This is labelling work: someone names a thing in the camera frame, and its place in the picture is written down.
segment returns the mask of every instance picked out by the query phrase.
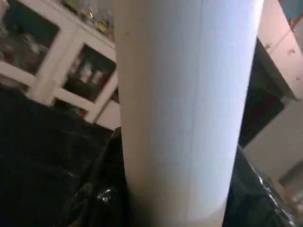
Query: black plastic bag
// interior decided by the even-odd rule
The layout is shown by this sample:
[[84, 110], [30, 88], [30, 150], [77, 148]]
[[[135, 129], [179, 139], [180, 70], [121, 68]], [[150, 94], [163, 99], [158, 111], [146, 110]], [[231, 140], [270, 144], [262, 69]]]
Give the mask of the black plastic bag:
[[0, 88], [0, 225], [58, 224], [112, 131]]
[[292, 211], [238, 149], [223, 227], [296, 227]]

